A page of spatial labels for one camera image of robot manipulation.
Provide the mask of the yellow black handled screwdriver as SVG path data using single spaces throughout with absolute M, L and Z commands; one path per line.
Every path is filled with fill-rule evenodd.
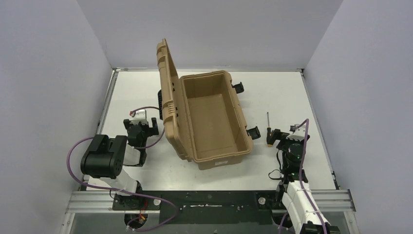
M 269 120 L 269 112 L 266 112 L 266 117 L 267 117 L 266 143 L 269 147 L 271 147 L 273 144 L 271 143 L 271 126 L 270 126 L 270 120 Z

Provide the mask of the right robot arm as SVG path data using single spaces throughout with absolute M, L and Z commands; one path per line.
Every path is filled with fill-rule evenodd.
M 280 225 L 296 234 L 339 234 L 339 228 L 330 224 L 316 204 L 303 169 L 305 140 L 308 139 L 303 128 L 291 129 L 291 133 L 267 128 L 267 144 L 272 146 L 278 141 L 276 148 L 282 156 L 279 169 L 282 177 L 274 195 L 275 204 L 286 209 Z

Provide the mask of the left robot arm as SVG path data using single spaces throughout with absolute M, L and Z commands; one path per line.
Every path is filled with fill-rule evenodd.
M 110 138 L 95 135 L 87 148 L 80 168 L 83 174 L 97 178 L 115 189 L 114 209 L 139 210 L 147 199 L 139 192 L 142 186 L 123 169 L 124 166 L 142 167 L 147 159 L 146 145 L 151 136 L 159 135 L 157 119 L 125 119 L 126 135 Z

